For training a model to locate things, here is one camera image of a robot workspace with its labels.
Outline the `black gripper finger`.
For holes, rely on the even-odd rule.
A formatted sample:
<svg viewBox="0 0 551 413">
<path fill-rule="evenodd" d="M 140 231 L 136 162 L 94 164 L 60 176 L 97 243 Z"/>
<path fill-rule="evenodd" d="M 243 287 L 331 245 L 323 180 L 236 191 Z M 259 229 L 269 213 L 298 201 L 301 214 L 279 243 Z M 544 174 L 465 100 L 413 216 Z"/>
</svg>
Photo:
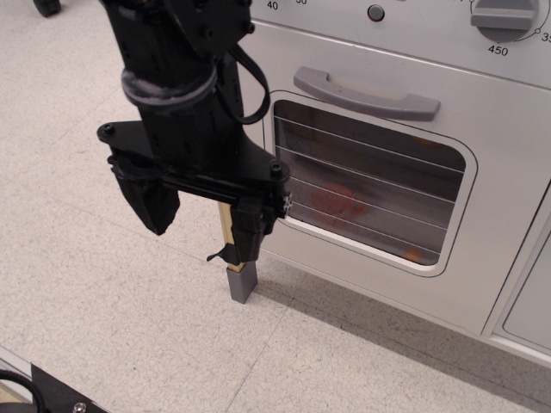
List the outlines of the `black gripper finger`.
<svg viewBox="0 0 551 413">
<path fill-rule="evenodd" d="M 120 190 L 144 226 L 162 235 L 180 207 L 178 192 L 167 188 L 157 169 L 140 170 L 132 165 L 114 165 L 112 171 Z"/>
<path fill-rule="evenodd" d="M 236 205 L 225 204 L 224 214 L 229 237 L 224 246 L 224 261 L 256 261 L 264 237 L 273 231 L 277 218 L 275 208 L 259 200 L 244 198 Z"/>
</svg>

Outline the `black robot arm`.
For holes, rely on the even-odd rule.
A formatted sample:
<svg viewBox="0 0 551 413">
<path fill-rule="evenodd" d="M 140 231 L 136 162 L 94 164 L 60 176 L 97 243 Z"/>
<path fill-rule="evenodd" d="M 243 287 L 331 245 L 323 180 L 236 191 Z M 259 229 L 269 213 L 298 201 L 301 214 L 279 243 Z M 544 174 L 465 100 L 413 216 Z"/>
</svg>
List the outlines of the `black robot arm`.
<svg viewBox="0 0 551 413">
<path fill-rule="evenodd" d="M 247 1 L 107 1 L 124 62 L 121 86 L 136 121 L 110 122 L 98 138 L 127 203 L 161 235 L 180 193 L 230 207 L 227 263 L 254 262 L 290 207 L 288 166 L 256 145 L 245 127 L 268 112 L 264 97 L 245 115 L 238 69 L 267 83 L 239 42 L 254 31 Z"/>
</svg>

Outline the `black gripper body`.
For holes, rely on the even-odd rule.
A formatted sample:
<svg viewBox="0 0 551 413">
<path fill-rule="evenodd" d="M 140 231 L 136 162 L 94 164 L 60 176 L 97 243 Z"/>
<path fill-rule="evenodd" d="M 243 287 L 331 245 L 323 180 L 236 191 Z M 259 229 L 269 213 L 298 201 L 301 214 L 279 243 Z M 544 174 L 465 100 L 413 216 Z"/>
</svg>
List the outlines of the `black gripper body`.
<svg viewBox="0 0 551 413">
<path fill-rule="evenodd" d="M 268 112 L 270 100 L 250 116 L 239 97 L 214 93 L 199 102 L 139 105 L 139 120 L 109 122 L 97 137 L 111 150 L 108 163 L 157 169 L 167 188 L 236 205 L 244 198 L 275 208 L 277 218 L 290 208 L 289 167 L 245 133 Z"/>
</svg>

